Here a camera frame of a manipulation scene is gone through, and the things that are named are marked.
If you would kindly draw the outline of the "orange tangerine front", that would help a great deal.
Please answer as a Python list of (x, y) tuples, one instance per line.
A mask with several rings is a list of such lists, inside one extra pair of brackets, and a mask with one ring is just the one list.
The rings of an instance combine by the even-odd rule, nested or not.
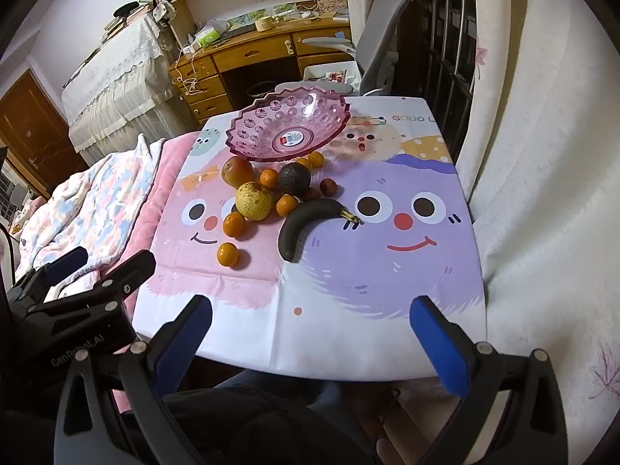
[(239, 249), (232, 243), (223, 243), (217, 248), (217, 262), (223, 267), (232, 268), (239, 262)]

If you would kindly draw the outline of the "orange tangerine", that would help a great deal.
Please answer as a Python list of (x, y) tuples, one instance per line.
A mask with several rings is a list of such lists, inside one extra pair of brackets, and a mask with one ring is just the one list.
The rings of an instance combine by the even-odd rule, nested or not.
[(287, 217), (292, 211), (298, 207), (298, 200), (290, 194), (283, 194), (276, 201), (276, 213), (280, 217)]
[(279, 172), (271, 168), (263, 169), (258, 177), (260, 184), (269, 190), (279, 188)]
[(223, 243), (217, 248), (217, 262), (223, 267), (232, 268), (239, 262), (239, 249), (232, 243)]
[(233, 211), (224, 218), (222, 229), (225, 235), (239, 238), (245, 232), (246, 219), (239, 211)]
[(318, 151), (313, 151), (308, 155), (308, 161), (310, 165), (315, 168), (323, 168), (325, 164), (325, 157)]
[(310, 163), (310, 161), (308, 160), (307, 157), (300, 157), (296, 160), (297, 164), (303, 165), (304, 167), (306, 167), (309, 171), (312, 170), (312, 165)]

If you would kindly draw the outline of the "yellow pear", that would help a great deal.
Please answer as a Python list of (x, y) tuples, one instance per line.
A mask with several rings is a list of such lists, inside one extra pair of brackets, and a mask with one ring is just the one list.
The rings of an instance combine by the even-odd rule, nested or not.
[(235, 207), (245, 219), (261, 222), (273, 208), (273, 192), (258, 182), (246, 182), (235, 193)]

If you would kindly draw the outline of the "red yellow apple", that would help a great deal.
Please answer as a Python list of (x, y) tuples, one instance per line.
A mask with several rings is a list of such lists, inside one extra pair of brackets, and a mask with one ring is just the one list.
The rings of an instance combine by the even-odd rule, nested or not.
[(222, 180), (235, 189), (254, 181), (252, 165), (242, 157), (229, 157), (221, 171)]

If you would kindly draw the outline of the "blackened banana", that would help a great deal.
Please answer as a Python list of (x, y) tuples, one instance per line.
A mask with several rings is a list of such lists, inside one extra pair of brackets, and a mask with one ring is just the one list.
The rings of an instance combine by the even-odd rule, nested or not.
[(310, 202), (298, 206), (287, 216), (279, 230), (277, 247), (281, 258), (285, 262), (293, 261), (301, 231), (312, 222), (323, 222), (323, 220), (338, 219), (339, 217), (353, 225), (360, 225), (363, 222), (357, 215), (332, 198), (310, 200)]

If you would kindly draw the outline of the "dark green avocado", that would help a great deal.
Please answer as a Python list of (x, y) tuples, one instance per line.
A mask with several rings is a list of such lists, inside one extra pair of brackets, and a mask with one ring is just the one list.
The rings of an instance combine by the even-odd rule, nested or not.
[(290, 163), (279, 170), (279, 189), (293, 196), (303, 197), (311, 184), (311, 173), (302, 164)]

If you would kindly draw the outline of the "small dark brown fruit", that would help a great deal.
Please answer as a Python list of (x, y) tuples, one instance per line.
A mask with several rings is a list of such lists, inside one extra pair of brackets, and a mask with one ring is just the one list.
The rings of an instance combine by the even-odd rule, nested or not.
[(310, 187), (303, 196), (304, 202), (305, 201), (311, 202), (311, 200), (320, 200), (321, 198), (322, 198), (322, 194), (319, 192), (319, 190), (316, 190), (313, 187)]

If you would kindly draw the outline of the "brown wooden door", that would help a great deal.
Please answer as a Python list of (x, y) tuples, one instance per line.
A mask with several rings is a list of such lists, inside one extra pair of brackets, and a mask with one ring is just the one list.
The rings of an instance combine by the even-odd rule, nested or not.
[(18, 170), (46, 192), (88, 165), (71, 145), (68, 126), (29, 69), (1, 98), (1, 142)]

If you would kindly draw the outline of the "cartoon printed tablecloth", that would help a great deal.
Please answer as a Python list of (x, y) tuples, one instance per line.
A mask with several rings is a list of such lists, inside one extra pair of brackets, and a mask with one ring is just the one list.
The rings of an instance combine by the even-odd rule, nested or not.
[(214, 319), (201, 356), (245, 369), (339, 381), (432, 376), (409, 310), (430, 297), (472, 339), (487, 336), (486, 304), (462, 186), (428, 104), (350, 100), (345, 131), (323, 149), (313, 182), (331, 179), (359, 218), (310, 222), (292, 262), (279, 255), (283, 219), (251, 222), (239, 263), (217, 261), (234, 189), (221, 177), (233, 114), (205, 123), (155, 230), (157, 269), (140, 288), (133, 324), (153, 336), (192, 296)]

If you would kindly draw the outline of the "lace covered piano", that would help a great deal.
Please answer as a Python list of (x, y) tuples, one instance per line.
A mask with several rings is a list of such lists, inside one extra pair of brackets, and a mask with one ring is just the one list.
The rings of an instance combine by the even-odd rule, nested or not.
[(138, 136), (153, 143), (199, 128), (170, 78), (178, 52), (171, 32), (145, 14), (75, 72), (61, 101), (71, 145), (87, 165), (130, 150)]

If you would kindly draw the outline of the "pink plastic fruit bowl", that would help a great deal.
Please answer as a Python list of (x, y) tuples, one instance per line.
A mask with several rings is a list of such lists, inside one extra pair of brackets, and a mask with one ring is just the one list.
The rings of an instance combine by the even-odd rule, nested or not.
[(339, 93), (319, 87), (285, 89), (240, 110), (226, 131), (226, 145), (248, 161), (290, 161), (333, 141), (350, 118), (350, 104)]

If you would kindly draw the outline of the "dark waste bin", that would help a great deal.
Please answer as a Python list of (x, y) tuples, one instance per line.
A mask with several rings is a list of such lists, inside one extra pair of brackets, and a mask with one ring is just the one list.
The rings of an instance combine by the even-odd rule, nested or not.
[(246, 96), (253, 100), (261, 99), (263, 96), (268, 95), (268, 93), (272, 93), (276, 86), (277, 83), (272, 80), (257, 82), (247, 89)]

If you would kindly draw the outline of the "white curtain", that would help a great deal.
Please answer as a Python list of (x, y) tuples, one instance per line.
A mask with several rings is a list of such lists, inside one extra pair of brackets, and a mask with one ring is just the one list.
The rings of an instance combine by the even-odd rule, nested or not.
[(549, 353), (581, 464), (619, 409), (619, 55), (584, 0), (476, 0), (457, 160), (500, 351)]

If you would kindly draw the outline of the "small woven basket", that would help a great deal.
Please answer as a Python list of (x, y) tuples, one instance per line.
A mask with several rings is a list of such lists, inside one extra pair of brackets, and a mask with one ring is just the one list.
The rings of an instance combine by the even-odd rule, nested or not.
[(264, 16), (255, 20), (254, 26), (259, 33), (265, 33), (266, 31), (275, 29), (277, 21), (279, 21), (278, 17)]

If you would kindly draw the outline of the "metal window grille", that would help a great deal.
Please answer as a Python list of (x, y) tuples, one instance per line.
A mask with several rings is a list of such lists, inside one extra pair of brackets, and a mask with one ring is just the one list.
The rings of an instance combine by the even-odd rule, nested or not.
[(420, 80), (424, 98), (458, 157), (468, 132), (477, 45), (476, 0), (416, 0), (421, 17)]

